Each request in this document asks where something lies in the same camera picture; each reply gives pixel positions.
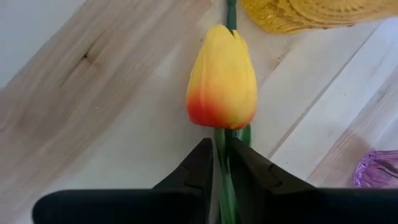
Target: tulip petal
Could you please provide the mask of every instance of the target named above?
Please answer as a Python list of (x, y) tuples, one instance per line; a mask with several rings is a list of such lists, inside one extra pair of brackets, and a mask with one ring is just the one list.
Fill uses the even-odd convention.
[(242, 37), (222, 25), (207, 33), (191, 72), (187, 110), (195, 124), (239, 129), (256, 111), (256, 77)]

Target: yellow glass object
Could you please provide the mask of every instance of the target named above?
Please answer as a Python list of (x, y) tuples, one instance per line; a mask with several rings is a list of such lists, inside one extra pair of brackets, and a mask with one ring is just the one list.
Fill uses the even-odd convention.
[(241, 1), (257, 25), (276, 34), (352, 26), (398, 15), (398, 0)]

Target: tulip bud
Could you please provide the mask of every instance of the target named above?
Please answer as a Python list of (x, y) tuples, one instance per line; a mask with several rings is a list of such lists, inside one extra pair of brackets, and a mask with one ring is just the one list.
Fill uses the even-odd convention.
[(242, 37), (225, 26), (212, 27), (193, 66), (187, 110), (195, 124), (241, 129), (254, 117), (256, 76)]
[(354, 184), (361, 188), (398, 188), (398, 151), (372, 151), (356, 167)]

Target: purple glass vase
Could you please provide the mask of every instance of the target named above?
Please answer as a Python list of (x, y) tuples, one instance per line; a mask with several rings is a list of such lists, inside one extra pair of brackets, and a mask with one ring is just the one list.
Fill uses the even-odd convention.
[(354, 184), (361, 188), (398, 188), (398, 151), (372, 151), (356, 166)]

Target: green leaf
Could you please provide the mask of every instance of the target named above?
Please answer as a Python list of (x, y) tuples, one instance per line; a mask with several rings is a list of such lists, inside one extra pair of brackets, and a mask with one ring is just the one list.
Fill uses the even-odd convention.
[(215, 129), (215, 140), (221, 167), (220, 211), (222, 224), (241, 223), (238, 212), (238, 200), (236, 199), (228, 162), (231, 140), (235, 135), (235, 130)]
[(241, 140), (245, 145), (251, 146), (251, 127), (250, 124), (243, 129), (236, 130), (235, 137)]

